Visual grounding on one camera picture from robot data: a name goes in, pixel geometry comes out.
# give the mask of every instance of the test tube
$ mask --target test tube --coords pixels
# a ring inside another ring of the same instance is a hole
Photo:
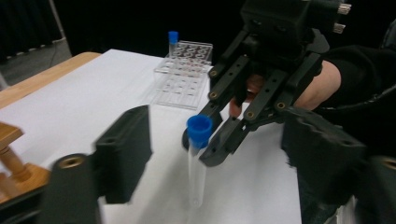
[[[178,41],[178,32],[169,31],[168,38],[169,38],[169,58],[172,58],[175,56],[174,52]]]
[[[212,134],[212,119],[205,115],[192,116],[187,120],[189,136],[189,200],[192,208],[202,205],[204,199],[206,166],[199,160]]]

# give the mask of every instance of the blue test tube cap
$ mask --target blue test tube cap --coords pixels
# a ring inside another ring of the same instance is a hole
[[[169,31],[168,37],[170,44],[176,44],[178,41],[178,31]]]
[[[195,115],[187,120],[187,134],[193,147],[207,147],[212,135],[212,126],[212,119],[205,115]]]

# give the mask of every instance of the human hand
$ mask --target human hand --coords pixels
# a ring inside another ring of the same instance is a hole
[[[265,80],[262,76],[251,75],[247,79],[247,99],[245,102],[250,103],[259,93],[264,83]],[[340,85],[341,74],[338,68],[332,63],[323,61],[320,74],[312,79],[312,82],[296,100],[294,106],[313,110],[338,91]],[[229,105],[230,116],[239,117],[243,110],[242,106],[236,104],[235,98],[230,101]]]

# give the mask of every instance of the wooden stand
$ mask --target wooden stand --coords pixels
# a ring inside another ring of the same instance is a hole
[[[50,172],[32,163],[23,164],[9,144],[23,135],[21,129],[0,122],[0,161],[11,172],[0,173],[0,203],[46,185]]]

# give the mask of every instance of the wooden table edge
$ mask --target wooden table edge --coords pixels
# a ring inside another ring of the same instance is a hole
[[[0,91],[0,109],[4,108],[21,98],[37,91],[51,82],[72,72],[83,64],[99,57],[100,53],[83,52],[62,63],[59,63],[37,75]]]

